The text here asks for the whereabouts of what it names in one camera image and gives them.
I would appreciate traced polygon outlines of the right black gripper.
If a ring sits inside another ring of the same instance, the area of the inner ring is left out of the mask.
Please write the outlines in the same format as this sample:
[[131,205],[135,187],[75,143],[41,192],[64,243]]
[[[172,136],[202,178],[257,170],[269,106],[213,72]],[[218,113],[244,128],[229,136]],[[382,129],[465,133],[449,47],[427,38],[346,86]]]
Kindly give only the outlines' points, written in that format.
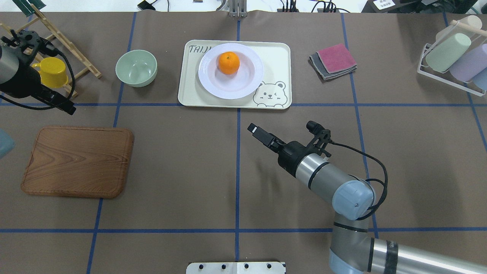
[[250,123],[247,130],[265,147],[278,154],[280,167],[293,177],[296,177],[298,166],[306,156],[310,154],[321,156],[324,154],[326,157],[331,157],[331,154],[325,150],[327,144],[331,142],[331,131],[312,120],[308,121],[306,128],[314,135],[306,147],[296,141],[286,144],[277,136],[266,132],[266,130],[254,123]]

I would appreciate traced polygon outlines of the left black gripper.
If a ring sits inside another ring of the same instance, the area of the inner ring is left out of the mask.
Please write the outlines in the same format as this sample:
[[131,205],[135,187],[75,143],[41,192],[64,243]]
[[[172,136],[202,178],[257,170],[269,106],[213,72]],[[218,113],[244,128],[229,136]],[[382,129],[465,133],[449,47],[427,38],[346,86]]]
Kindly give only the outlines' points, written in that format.
[[76,111],[74,103],[59,92],[41,83],[37,70],[31,67],[37,53],[57,56],[52,44],[35,31],[10,31],[12,38],[3,36],[1,41],[0,88],[1,92],[17,99],[34,97],[50,107],[73,115]]

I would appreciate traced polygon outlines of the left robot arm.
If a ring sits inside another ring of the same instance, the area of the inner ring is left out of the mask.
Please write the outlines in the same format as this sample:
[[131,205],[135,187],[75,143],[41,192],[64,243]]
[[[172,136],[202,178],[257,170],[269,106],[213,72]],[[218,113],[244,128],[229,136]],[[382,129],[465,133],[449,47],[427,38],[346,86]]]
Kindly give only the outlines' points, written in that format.
[[[71,64],[61,50],[57,49],[50,41],[42,38],[35,31],[11,29],[12,38],[1,38],[0,61],[0,90],[9,97],[1,96],[3,101],[26,108],[29,110],[50,110],[57,108],[67,114],[73,115],[76,111],[71,97],[75,91],[75,80],[72,81],[71,90],[67,97],[54,91],[47,84],[41,82],[41,75],[31,64],[38,53],[49,57],[62,57],[62,63],[68,68],[71,77],[74,73]],[[10,98],[22,99],[33,97],[45,104],[44,107],[33,107],[20,104]]]

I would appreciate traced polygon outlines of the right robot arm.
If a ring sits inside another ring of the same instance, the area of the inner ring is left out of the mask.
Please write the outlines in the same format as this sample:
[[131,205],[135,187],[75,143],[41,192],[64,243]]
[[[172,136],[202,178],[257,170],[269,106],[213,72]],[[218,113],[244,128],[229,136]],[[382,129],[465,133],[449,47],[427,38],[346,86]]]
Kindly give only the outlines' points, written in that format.
[[310,120],[313,134],[308,145],[284,142],[251,123],[249,132],[278,155],[278,164],[309,190],[330,203],[335,211],[329,265],[336,274],[485,274],[486,266],[432,253],[369,236],[369,217],[387,196],[388,174],[384,180],[360,179],[330,163],[328,144],[341,146],[331,132]]

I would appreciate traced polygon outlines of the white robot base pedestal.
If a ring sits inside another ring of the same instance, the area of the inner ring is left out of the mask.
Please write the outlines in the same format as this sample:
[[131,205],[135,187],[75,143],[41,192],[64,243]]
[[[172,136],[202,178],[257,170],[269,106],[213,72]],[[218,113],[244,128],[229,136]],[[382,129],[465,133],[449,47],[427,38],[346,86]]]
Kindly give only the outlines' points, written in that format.
[[195,262],[186,274],[285,274],[285,263],[270,262]]

